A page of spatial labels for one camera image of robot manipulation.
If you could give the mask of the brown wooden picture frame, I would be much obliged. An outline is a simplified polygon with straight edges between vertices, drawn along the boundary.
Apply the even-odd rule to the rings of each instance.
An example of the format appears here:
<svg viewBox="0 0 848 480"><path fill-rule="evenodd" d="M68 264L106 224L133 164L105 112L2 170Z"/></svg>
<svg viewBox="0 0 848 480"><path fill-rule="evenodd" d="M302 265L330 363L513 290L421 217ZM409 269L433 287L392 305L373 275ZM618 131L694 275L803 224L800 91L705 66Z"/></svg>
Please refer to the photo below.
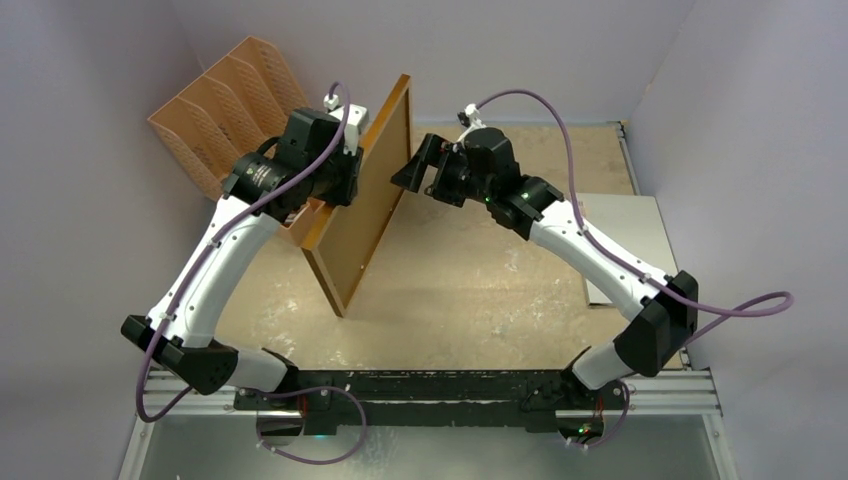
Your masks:
<svg viewBox="0 0 848 480"><path fill-rule="evenodd" d="M321 206L301 243L333 312L347 314L402 196L391 183L412 156L411 77L402 74L360 140L358 194L344 207Z"/></svg>

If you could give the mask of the brown backing board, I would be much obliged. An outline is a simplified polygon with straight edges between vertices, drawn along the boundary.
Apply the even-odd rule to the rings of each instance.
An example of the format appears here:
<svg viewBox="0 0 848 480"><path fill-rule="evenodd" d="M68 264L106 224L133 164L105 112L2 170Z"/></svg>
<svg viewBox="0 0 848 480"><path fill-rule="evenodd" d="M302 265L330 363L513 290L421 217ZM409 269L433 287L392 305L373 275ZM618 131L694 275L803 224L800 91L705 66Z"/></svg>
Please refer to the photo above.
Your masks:
<svg viewBox="0 0 848 480"><path fill-rule="evenodd" d="M324 278L336 313L344 316L364 270L401 195L390 178L409 159L410 135L407 107L398 104L391 115L380 117L377 132L368 136L358 195L349 207L332 214L315 254L323 262Z"/></svg>

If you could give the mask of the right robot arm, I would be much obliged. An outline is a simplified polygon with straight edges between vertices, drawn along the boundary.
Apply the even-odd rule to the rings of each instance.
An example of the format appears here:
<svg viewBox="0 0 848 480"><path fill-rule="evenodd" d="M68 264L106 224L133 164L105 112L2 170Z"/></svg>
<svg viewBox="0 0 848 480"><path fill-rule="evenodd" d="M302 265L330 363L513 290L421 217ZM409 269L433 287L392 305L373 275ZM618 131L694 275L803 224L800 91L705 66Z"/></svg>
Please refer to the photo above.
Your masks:
<svg viewBox="0 0 848 480"><path fill-rule="evenodd" d="M426 195L456 207L482 203L498 225L564 260L628 320L564 369L561 392L569 404L584 407L601 387L631 374L657 375L695 333L697 281L685 271L668 275L580 220L561 191L521 172L501 130L478 129L459 142L428 134L391 182L417 192L429 167L436 175Z"/></svg>

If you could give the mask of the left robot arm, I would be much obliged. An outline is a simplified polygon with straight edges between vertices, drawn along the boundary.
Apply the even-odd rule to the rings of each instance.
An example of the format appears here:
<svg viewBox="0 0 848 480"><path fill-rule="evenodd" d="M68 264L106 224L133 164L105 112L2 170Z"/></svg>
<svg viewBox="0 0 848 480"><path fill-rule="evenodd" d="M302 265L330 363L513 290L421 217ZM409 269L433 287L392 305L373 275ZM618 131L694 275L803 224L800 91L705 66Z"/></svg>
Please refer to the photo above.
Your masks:
<svg viewBox="0 0 848 480"><path fill-rule="evenodd" d="M272 408L297 399L292 363L266 349L215 338L235 287L261 247L310 198L348 206L357 193L366 108L299 108L284 132L242 156L223 182L210 225L166 295L145 315L130 315L122 335L209 395L223 386L259 390Z"/></svg>

